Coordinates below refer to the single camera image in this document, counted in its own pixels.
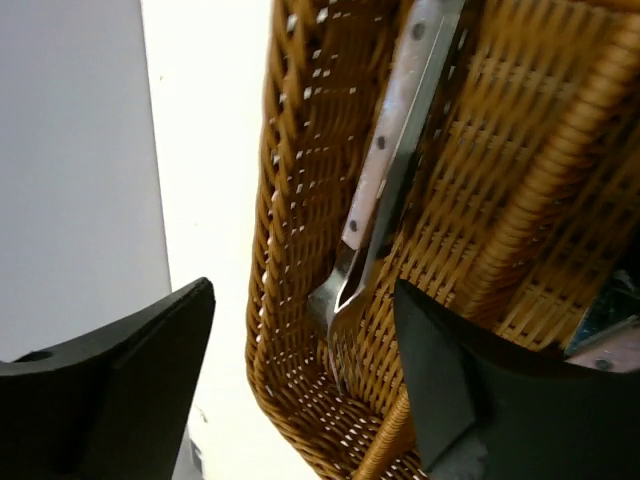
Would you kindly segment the knife with pink handle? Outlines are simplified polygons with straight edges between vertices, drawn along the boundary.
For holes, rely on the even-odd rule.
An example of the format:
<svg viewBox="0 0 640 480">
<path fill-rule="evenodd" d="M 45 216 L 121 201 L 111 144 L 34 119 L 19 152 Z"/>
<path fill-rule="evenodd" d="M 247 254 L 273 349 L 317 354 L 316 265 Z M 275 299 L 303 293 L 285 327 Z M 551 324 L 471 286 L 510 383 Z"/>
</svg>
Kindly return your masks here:
<svg viewBox="0 0 640 480">
<path fill-rule="evenodd" d="M 639 370 L 639 277 L 615 270 L 584 312 L 565 361 L 613 373 Z"/>
</svg>

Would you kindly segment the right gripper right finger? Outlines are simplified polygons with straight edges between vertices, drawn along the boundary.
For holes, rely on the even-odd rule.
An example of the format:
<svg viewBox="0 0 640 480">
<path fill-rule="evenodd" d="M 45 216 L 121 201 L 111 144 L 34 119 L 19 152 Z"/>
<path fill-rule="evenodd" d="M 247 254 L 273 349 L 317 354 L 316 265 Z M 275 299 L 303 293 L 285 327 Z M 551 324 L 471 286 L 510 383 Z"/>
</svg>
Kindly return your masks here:
<svg viewBox="0 0 640 480">
<path fill-rule="evenodd" d="M 639 376 L 511 343 L 397 281 L 394 322 L 431 479 L 635 479 Z"/>
</svg>

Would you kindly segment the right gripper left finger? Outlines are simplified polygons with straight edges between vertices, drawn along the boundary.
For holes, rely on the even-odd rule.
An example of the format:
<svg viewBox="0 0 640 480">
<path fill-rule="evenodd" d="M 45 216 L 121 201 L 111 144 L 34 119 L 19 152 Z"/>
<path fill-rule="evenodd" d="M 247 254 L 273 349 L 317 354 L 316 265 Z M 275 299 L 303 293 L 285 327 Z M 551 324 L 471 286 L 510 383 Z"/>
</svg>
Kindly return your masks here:
<svg viewBox="0 0 640 480">
<path fill-rule="evenodd" d="M 171 478 L 214 311 L 214 287 L 200 278 L 2 363 L 2 478 Z"/>
</svg>

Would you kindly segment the fork with pink handle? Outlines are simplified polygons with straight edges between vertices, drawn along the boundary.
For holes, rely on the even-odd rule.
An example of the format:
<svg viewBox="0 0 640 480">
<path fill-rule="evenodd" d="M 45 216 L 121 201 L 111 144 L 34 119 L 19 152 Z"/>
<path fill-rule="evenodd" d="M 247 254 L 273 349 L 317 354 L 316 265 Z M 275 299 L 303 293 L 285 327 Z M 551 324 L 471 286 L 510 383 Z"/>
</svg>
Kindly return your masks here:
<svg viewBox="0 0 640 480">
<path fill-rule="evenodd" d="M 472 1 L 417 1 L 399 37 L 370 146 L 334 266 L 308 297 L 326 340 L 330 373 L 350 391 L 360 369 L 361 315 L 389 255 L 417 165 L 417 148 L 451 53 L 467 35 Z"/>
</svg>

